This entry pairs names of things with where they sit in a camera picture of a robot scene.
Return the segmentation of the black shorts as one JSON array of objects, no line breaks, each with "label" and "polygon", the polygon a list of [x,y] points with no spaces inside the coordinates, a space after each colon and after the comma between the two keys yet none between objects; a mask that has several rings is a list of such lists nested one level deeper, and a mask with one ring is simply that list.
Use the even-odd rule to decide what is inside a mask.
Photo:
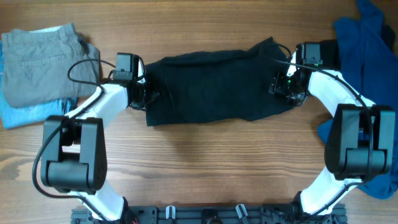
[{"label": "black shorts", "polygon": [[160,95],[148,104],[148,126],[208,123],[240,118],[255,121],[293,107],[269,93],[285,53],[270,37],[248,50],[193,52],[165,57],[146,66]]}]

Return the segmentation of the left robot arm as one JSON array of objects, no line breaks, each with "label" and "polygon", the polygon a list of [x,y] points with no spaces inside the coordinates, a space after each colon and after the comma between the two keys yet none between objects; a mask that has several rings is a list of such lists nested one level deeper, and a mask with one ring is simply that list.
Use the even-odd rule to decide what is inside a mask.
[{"label": "left robot arm", "polygon": [[126,108],[145,110],[150,90],[143,59],[118,53],[104,83],[77,109],[49,116],[32,167],[34,187],[44,196],[79,200],[72,223],[139,223],[127,200],[106,180],[104,129]]}]

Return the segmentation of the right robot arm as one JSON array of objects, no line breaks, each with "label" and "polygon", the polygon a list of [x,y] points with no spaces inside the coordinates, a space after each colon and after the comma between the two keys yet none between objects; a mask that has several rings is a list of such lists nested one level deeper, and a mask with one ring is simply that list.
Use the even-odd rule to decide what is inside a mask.
[{"label": "right robot arm", "polygon": [[283,216],[290,223],[322,222],[352,189],[386,174],[392,167],[396,114],[377,105],[348,84],[323,53],[324,42],[296,46],[269,87],[291,103],[318,98],[333,116],[325,145],[325,168],[298,192]]}]

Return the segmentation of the black garment under blue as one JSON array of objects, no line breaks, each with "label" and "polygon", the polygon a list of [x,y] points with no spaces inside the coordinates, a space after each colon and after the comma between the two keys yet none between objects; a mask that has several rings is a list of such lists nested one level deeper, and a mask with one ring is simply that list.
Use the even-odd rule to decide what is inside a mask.
[{"label": "black garment under blue", "polygon": [[[389,25],[383,25],[381,29],[381,39],[386,47],[394,52],[394,43],[396,41],[396,33]],[[337,40],[323,40],[320,42],[320,58],[323,63],[320,68],[329,70],[340,70],[340,56]]]}]

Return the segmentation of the dark blue garment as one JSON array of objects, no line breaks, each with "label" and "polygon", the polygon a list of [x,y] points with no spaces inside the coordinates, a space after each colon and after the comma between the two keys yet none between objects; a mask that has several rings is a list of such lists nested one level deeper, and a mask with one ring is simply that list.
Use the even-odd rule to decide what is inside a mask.
[{"label": "dark blue garment", "polygon": [[397,109],[397,55],[381,39],[384,13],[371,1],[357,1],[360,19],[334,22],[343,78],[377,105]]}]

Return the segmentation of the folded grey trousers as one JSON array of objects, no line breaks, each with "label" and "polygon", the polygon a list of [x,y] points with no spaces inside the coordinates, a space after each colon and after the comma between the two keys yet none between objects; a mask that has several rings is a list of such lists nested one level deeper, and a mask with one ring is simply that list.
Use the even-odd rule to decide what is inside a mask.
[{"label": "folded grey trousers", "polygon": [[13,108],[89,96],[100,78],[99,50],[73,24],[1,35],[2,92]]}]

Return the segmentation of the folded light blue jeans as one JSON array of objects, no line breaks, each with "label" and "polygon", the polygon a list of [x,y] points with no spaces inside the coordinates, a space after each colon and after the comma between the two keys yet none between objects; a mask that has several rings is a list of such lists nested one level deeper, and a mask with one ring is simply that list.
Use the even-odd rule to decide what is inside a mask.
[{"label": "folded light blue jeans", "polygon": [[13,108],[6,101],[2,83],[5,80],[6,55],[1,41],[1,120],[5,129],[12,129],[44,121],[50,115],[65,115],[76,108],[78,98],[63,98],[39,105]]}]

